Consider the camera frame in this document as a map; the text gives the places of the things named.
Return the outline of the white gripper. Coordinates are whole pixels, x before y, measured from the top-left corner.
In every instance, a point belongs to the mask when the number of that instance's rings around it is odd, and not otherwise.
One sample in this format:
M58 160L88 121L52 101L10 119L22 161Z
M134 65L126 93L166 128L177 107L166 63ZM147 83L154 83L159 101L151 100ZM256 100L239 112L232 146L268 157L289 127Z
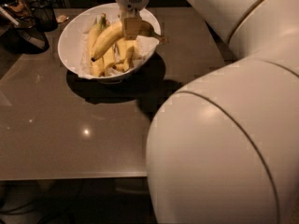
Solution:
M135 40L142 25L139 11L145 8L150 0L115 0L119 5L120 20L124 37L127 40Z

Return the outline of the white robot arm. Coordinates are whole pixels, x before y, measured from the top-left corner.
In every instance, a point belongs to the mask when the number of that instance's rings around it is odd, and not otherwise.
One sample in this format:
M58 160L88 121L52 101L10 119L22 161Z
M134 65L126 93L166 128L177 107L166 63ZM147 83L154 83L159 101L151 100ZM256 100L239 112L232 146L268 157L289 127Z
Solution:
M173 93L148 134L158 224L289 224L299 186L299 0L187 0L235 62Z

